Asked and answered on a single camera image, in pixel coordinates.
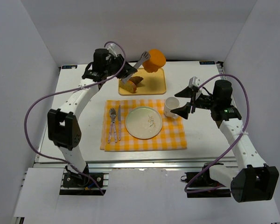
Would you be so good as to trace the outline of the metal serving tongs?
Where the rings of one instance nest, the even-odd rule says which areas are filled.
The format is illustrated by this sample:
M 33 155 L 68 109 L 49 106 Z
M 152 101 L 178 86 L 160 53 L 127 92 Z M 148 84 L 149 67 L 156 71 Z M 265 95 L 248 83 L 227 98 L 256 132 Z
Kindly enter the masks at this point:
M 133 66 L 132 71 L 129 71 L 127 75 L 125 75 L 123 78 L 121 78 L 120 80 L 123 83 L 126 83 L 134 73 L 136 73 L 138 71 L 138 68 L 147 60 L 150 59 L 150 54 L 147 51 L 144 51 L 140 57 L 140 59 L 138 60 L 138 62 Z

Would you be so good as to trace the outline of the tall orange round cake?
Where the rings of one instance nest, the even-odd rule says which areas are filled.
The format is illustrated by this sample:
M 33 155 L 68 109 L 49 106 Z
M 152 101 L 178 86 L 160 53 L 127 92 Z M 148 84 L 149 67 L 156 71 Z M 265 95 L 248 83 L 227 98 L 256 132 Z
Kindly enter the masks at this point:
M 162 68 L 166 64 L 166 58 L 160 50 L 151 49 L 149 50 L 149 54 L 151 56 L 150 59 L 142 64 L 146 72 L 157 72 L 158 69 Z

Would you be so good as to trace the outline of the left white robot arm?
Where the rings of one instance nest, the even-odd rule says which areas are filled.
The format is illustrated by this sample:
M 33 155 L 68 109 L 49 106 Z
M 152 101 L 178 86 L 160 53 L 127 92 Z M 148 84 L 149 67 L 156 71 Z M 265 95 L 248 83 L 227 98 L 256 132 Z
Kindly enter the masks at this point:
M 50 109 L 48 118 L 48 136 L 56 145 L 66 161 L 68 170 L 74 173 L 86 173 L 87 164 L 82 158 L 79 142 L 82 134 L 78 119 L 90 101 L 99 92 L 103 81 L 115 74 L 119 79 L 129 78 L 142 65 L 138 61 L 134 66 L 124 61 L 113 47 L 96 49 L 93 62 L 90 62 L 82 75 L 78 90 L 58 109 Z

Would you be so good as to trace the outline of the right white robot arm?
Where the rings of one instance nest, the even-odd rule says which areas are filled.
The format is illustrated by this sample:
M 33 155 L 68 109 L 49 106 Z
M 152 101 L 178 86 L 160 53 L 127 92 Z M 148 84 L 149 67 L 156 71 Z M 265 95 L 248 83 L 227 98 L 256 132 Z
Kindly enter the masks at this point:
M 269 166 L 258 154 L 245 129 L 248 120 L 242 120 L 238 109 L 231 103 L 232 84 L 227 80 L 215 81 L 213 92 L 201 93 L 203 84 L 197 77 L 190 79 L 188 87 L 175 94 L 177 98 L 189 98 L 185 106 L 173 109 L 172 113 L 187 119 L 197 108 L 210 110 L 221 133 L 229 143 L 227 152 L 232 151 L 238 165 L 238 172 L 227 168 L 217 158 L 206 163 L 200 173 L 190 179 L 184 191 L 189 194 L 201 193 L 204 190 L 189 190 L 190 185 L 200 176 L 207 182 L 217 182 L 216 190 L 226 187 L 238 203 L 271 200 L 279 178 L 275 166 Z

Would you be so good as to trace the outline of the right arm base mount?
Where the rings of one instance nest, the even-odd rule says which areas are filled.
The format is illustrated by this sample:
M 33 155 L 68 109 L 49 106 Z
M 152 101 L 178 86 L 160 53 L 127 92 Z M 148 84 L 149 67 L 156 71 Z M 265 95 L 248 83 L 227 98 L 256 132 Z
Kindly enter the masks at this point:
M 181 182 L 188 183 L 198 172 L 186 172 L 185 175 L 181 176 Z M 210 179 L 209 171 L 206 171 L 201 176 L 199 176 L 196 180 L 188 188 L 189 191 L 195 191 L 199 189 L 207 189 L 219 186 L 220 183 Z M 231 192 L 229 189 L 222 187 L 212 191 L 205 191 L 199 193 L 187 193 L 187 198 L 228 198 L 231 197 Z

